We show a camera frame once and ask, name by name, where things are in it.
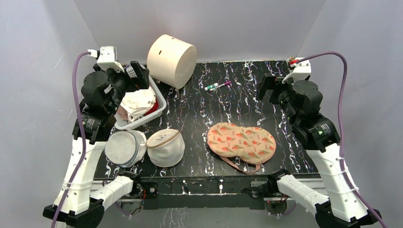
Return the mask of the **floral mesh laundry bag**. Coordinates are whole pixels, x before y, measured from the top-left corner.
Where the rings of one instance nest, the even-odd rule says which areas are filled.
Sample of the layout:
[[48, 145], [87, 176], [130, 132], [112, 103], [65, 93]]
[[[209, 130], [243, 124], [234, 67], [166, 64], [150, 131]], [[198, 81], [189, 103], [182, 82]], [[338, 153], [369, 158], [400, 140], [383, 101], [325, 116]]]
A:
[[[260, 170], [262, 165], [275, 154], [275, 138], [259, 127], [241, 127], [233, 123], [217, 123], [207, 133], [209, 148], [227, 164], [247, 175]], [[243, 171], [230, 158], [255, 165], [252, 171]]]

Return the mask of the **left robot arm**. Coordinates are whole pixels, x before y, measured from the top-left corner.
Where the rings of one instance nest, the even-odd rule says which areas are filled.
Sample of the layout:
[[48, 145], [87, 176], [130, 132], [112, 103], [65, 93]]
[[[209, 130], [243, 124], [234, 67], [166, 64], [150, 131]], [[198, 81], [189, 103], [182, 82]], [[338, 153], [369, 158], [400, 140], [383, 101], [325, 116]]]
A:
[[73, 129], [72, 152], [66, 176], [54, 203], [43, 210], [43, 216], [51, 219], [52, 227], [62, 225], [72, 228], [95, 228], [105, 210], [121, 197], [138, 197], [142, 185], [136, 174], [123, 171], [97, 190], [91, 192], [94, 175], [101, 154], [111, 145], [121, 155], [130, 151], [128, 163], [140, 160], [146, 151], [145, 135], [140, 131], [125, 131], [128, 142], [110, 140], [115, 124], [115, 114], [130, 92], [148, 89], [149, 70], [132, 61], [127, 68], [102, 68], [99, 63], [84, 78], [81, 87], [83, 99], [75, 99], [77, 119]]

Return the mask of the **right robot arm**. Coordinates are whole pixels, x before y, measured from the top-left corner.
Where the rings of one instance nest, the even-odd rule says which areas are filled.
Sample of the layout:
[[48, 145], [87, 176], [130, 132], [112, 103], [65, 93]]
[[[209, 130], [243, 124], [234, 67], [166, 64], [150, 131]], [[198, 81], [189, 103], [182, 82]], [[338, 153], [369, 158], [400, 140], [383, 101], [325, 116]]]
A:
[[268, 177], [267, 191], [294, 199], [310, 212], [321, 228], [359, 228], [378, 222], [380, 212], [356, 195], [348, 167], [339, 150], [341, 139], [333, 122], [320, 113], [323, 99], [317, 84], [265, 74], [257, 85], [256, 99], [271, 91], [269, 101], [284, 111], [292, 132], [312, 159], [326, 194], [321, 194], [285, 169]]

